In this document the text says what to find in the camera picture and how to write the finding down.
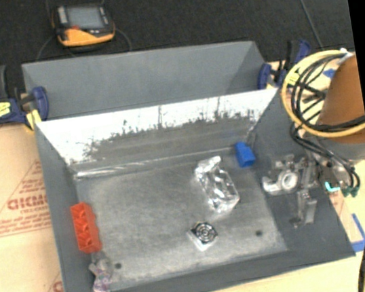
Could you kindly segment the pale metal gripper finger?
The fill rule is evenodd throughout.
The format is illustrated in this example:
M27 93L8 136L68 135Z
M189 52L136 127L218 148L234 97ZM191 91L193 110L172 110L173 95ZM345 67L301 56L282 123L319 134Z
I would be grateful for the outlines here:
M296 193L296 208L292 212L290 222L294 228L311 223L308 208L307 191L301 189Z
M310 198L306 200L303 211L306 225L314 223L317 205L318 205L317 198Z

